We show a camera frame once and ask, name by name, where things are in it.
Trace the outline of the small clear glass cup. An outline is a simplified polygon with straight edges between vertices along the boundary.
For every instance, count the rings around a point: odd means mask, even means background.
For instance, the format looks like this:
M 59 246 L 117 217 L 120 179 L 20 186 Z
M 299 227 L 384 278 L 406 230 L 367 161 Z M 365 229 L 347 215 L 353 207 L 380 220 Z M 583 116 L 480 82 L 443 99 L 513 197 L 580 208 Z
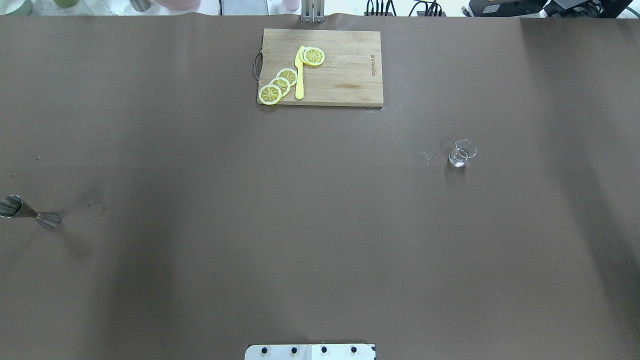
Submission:
M 453 150 L 448 155 L 448 164 L 454 168 L 465 167 L 471 158 L 478 153 L 478 146 L 468 138 L 455 141 Z

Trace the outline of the steel double jigger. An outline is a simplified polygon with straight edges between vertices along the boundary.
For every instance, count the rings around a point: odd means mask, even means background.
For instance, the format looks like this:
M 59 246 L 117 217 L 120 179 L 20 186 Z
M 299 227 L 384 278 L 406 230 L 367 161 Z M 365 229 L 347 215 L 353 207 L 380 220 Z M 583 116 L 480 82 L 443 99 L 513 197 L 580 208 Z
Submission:
M 0 216 L 3 219 L 30 218 L 34 219 L 42 228 L 53 230 L 62 221 L 55 212 L 38 212 L 28 205 L 20 196 L 12 194 L 1 200 Z

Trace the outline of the middle lemon slice in row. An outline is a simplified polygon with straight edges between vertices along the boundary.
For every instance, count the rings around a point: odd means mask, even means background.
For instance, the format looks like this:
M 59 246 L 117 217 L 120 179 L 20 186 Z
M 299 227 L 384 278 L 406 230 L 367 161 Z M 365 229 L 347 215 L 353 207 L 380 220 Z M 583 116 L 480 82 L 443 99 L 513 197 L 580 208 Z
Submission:
M 278 87 L 282 98 L 290 93 L 291 84 L 285 77 L 275 77 L 269 84 Z

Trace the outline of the lemon slice near knife tip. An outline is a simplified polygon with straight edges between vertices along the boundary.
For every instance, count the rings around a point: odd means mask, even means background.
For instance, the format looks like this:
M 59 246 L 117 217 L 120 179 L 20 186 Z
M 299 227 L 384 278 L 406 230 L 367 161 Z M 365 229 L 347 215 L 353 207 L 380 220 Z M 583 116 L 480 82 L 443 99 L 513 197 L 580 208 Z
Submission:
M 309 66 L 317 67 L 325 62 L 325 52 L 318 47 L 306 47 L 301 53 L 302 61 Z

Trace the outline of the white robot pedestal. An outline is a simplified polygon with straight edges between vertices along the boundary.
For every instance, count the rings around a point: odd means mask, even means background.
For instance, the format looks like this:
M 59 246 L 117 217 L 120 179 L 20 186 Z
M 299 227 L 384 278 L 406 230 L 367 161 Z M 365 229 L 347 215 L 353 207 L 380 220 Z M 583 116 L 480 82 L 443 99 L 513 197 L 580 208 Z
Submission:
M 254 344 L 247 347 L 245 360 L 376 360 L 374 344 Z

